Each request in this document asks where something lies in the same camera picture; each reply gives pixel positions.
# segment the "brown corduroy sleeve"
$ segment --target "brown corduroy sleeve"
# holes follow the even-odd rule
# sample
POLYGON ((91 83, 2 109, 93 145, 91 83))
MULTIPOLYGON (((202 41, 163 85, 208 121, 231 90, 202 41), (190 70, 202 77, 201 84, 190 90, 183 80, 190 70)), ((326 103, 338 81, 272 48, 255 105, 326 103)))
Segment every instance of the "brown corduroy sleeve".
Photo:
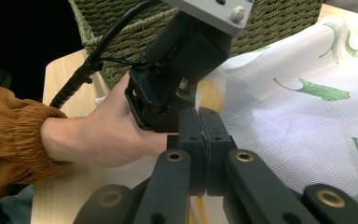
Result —
POLYGON ((20 100, 0 88, 0 198, 13 185, 29 185, 63 174, 70 162, 54 162, 44 152, 40 127, 49 117, 66 118, 57 108, 20 100))

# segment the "wooden table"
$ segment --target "wooden table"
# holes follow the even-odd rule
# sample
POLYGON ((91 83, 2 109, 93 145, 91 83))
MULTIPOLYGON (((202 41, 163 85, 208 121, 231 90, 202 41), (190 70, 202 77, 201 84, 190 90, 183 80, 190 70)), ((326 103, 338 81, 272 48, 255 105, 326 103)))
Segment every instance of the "wooden table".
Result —
MULTIPOLYGON (((319 20, 326 16, 336 16, 358 22, 358 14, 340 8, 323 5, 319 20)), ((73 54, 62 57, 47 66, 45 90, 43 103, 49 105, 55 94, 66 83, 69 77, 80 66, 85 58, 86 51, 81 50, 73 54)), ((94 100, 105 96, 109 89, 103 82, 99 74, 93 76, 93 84, 83 85, 80 90, 62 107, 62 111, 68 117, 87 116, 94 108, 94 100)), ((94 190, 107 184, 111 176, 129 187, 134 183, 139 183, 138 179, 142 175, 149 174, 153 168, 153 160, 145 158, 139 161, 151 163, 144 173, 129 173, 132 166, 139 165, 134 163, 118 169, 101 169, 85 165, 76 164, 74 169, 65 175, 50 179, 42 185, 34 188, 34 204, 32 213, 32 223, 73 223, 75 217, 94 190)))

